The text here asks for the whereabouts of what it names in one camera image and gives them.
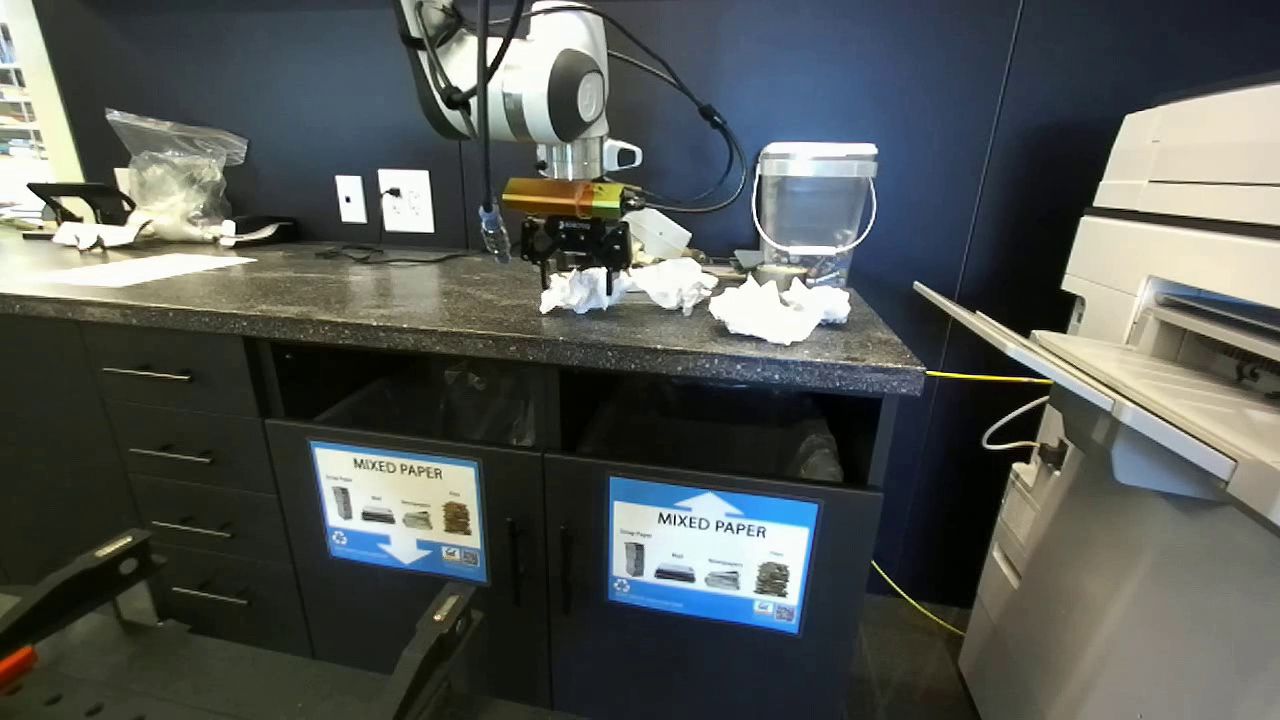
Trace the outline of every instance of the wall outlet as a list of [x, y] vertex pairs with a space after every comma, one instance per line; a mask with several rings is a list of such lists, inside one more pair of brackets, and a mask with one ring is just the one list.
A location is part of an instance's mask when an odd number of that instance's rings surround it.
[[385, 233], [436, 233], [433, 171], [381, 169], [375, 171]]
[[362, 175], [330, 175], [330, 189], [336, 189], [336, 218], [339, 224], [369, 224]]

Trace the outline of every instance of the black countertop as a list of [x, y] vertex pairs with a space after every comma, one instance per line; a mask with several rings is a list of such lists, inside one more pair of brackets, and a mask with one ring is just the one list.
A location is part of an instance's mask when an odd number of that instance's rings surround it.
[[402, 348], [526, 358], [561, 367], [710, 377], [834, 396], [918, 396], [923, 367], [903, 340], [852, 296], [849, 329], [819, 329], [774, 348], [726, 334], [706, 307], [690, 317], [616, 302], [601, 317], [538, 317], [535, 266], [487, 256], [352, 250], [276, 243], [247, 265], [132, 287], [70, 282], [66, 273], [146, 261], [156, 250], [77, 250], [0, 243], [0, 313], [140, 329], [187, 329], [254, 340]]

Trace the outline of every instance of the copier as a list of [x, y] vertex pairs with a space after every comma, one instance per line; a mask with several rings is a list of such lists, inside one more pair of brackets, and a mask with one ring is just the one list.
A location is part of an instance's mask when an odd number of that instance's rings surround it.
[[1133, 110], [1077, 228], [961, 674], [985, 720], [1280, 717], [1280, 83]]

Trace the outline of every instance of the sign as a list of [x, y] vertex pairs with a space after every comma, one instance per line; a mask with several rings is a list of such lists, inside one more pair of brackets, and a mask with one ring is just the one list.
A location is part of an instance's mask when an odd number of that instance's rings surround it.
[[312, 441], [327, 556], [487, 583], [478, 465]]
[[608, 599], [799, 632], [814, 504], [608, 478]]
[[39, 224], [45, 202], [26, 183], [48, 180], [81, 180], [70, 123], [56, 92], [34, 0], [0, 0], [0, 224]]

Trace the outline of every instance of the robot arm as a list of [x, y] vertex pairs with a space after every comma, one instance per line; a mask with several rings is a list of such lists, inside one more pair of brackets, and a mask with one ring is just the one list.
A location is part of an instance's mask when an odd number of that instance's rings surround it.
[[477, 42], [501, 55], [487, 76], [487, 134], [531, 141], [546, 180], [605, 175], [608, 38], [579, 0], [531, 0], [526, 37], [477, 37], [452, 0], [395, 0], [416, 92], [443, 134], [477, 134]]

